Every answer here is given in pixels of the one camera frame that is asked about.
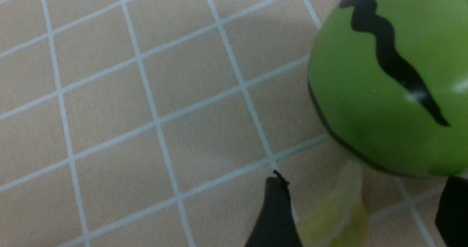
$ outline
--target black marking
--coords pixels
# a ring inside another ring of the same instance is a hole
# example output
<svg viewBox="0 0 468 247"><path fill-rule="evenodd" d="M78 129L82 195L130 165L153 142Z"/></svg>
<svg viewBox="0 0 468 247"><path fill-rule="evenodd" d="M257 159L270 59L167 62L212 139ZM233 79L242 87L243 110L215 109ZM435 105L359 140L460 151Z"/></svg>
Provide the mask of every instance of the black marking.
<svg viewBox="0 0 468 247"><path fill-rule="evenodd" d="M396 51L395 29L390 21L376 14L377 1L342 0L339 7L354 7L351 28L357 32L374 35L377 44L376 56L381 69L410 92L436 123L450 126L418 71Z"/></svg>
<svg viewBox="0 0 468 247"><path fill-rule="evenodd" d="M314 91L312 90L312 87L310 86L310 83L307 84L308 88L309 88L309 95L310 95L310 98L312 99L312 103L314 104L314 107L317 111L317 114L319 116L319 119L320 119L320 122L322 123L323 127L326 129L326 131L328 132L328 134L338 143L340 144L342 147L344 147L345 149L347 149L349 152L351 152L355 157L357 157L358 159L360 159L362 162L366 163L366 165L378 170L378 171L381 171L381 172L384 172L384 173L387 173L387 174L391 174L391 175L394 175L394 176L400 176L400 177L412 177L410 175L406 175L406 174L401 174L401 173L398 173L398 172L395 172L393 170L390 170L390 169L387 169L386 167L383 167L379 164L377 164L374 160L370 159L369 157L367 157L366 155L364 155L363 153L359 152L357 149L355 149L351 144L349 144L348 142L346 142L343 138L341 138L338 134L336 134L333 129L330 127L330 124L328 123L328 121L326 120L324 114L323 114L323 111L321 110L320 108L320 105L317 101L317 98L316 96L314 95Z"/></svg>

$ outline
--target green ball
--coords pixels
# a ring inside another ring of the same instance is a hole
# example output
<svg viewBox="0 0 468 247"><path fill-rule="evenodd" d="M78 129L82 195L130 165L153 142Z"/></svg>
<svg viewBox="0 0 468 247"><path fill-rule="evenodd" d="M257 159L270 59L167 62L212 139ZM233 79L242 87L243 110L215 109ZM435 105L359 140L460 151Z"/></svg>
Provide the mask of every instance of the green ball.
<svg viewBox="0 0 468 247"><path fill-rule="evenodd" d="M342 0L309 61L329 135L378 170L468 168L468 0Z"/></svg>

